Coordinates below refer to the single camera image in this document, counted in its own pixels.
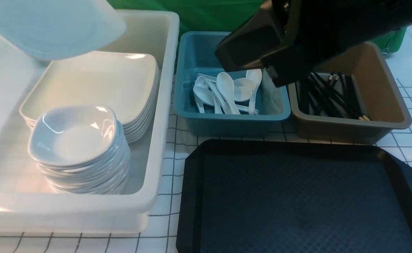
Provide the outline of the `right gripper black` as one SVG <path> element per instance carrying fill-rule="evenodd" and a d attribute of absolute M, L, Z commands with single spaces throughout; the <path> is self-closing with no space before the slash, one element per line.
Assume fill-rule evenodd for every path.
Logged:
<path fill-rule="evenodd" d="M 412 0 L 265 0 L 215 50 L 226 72 L 266 69 L 276 87 L 347 49 L 412 25 Z"/>

